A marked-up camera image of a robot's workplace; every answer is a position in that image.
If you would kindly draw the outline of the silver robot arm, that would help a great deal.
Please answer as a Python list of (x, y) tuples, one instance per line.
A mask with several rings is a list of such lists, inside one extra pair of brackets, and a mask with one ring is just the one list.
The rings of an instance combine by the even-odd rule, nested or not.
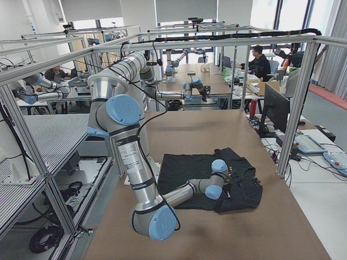
[(207, 102), (209, 97), (211, 86), (204, 85), (199, 77), (193, 78), (191, 81), (185, 81), (183, 83), (182, 92), (169, 92), (169, 91), (158, 91), (157, 88), (152, 85), (146, 85), (144, 87), (145, 94), (156, 100), (185, 100), (191, 99), (193, 89), (197, 89), (203, 102)]
[(140, 142), (146, 137), (140, 133), (145, 125), (142, 101), (145, 92), (140, 83), (156, 81), (149, 65), (151, 58), (152, 54), (134, 51), (88, 78), (92, 103), (87, 132), (116, 143), (137, 200), (131, 216), (134, 231), (163, 241), (180, 228), (174, 206), (195, 194), (219, 199), (227, 183), (228, 167), (223, 160), (214, 160), (208, 179), (190, 179), (165, 195), (159, 193), (152, 169), (154, 162)]

